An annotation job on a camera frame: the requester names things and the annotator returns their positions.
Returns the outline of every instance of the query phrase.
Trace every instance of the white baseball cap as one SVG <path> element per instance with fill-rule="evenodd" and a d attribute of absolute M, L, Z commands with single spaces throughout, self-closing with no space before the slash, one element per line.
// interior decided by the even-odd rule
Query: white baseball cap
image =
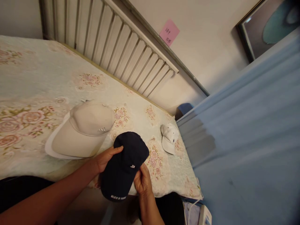
<path fill-rule="evenodd" d="M 170 153 L 175 154 L 175 143 L 179 137 L 179 132 L 176 127 L 171 124 L 164 124 L 160 127 L 162 132 L 162 147 L 163 149 Z"/>
<path fill-rule="evenodd" d="M 100 149 L 113 124 L 112 109 L 95 100 L 80 103 L 51 134 L 45 151 L 57 158 L 91 157 Z"/>

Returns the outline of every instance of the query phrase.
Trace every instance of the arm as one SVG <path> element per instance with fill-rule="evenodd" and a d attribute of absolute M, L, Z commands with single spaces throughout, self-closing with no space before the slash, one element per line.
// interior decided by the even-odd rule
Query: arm
<path fill-rule="evenodd" d="M 0 214 L 0 224 L 54 224 L 58 216 L 82 192 L 107 162 L 123 147 L 109 148 L 71 175 L 35 193 Z"/>
<path fill-rule="evenodd" d="M 141 217 L 143 225 L 164 225 L 163 219 L 156 206 L 155 197 L 152 191 L 150 173 L 143 163 L 134 178 L 134 185 L 139 193 Z"/>

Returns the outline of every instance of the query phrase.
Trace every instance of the beige baseball cap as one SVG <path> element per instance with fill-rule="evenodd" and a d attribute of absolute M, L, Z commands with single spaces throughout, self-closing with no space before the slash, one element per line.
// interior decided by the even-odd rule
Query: beige baseball cap
<path fill-rule="evenodd" d="M 52 150 L 67 156 L 91 157 L 100 149 L 113 123 L 112 109 L 95 100 L 80 103 L 57 128 Z"/>

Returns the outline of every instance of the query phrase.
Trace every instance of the person's left hand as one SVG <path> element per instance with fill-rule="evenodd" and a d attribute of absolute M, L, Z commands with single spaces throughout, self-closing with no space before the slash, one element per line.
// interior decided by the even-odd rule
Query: person's left hand
<path fill-rule="evenodd" d="M 122 150 L 123 146 L 118 148 L 113 148 L 112 146 L 93 158 L 95 164 L 97 165 L 96 167 L 98 168 L 98 173 L 102 173 L 112 156 L 120 153 Z"/>

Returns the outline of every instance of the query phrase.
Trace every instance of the person's right hand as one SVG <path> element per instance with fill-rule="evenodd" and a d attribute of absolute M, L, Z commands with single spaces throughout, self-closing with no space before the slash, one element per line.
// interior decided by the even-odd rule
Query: person's right hand
<path fill-rule="evenodd" d="M 135 175 L 133 183 L 140 196 L 153 194 L 150 173 L 145 163 L 141 165 L 140 170 Z"/>

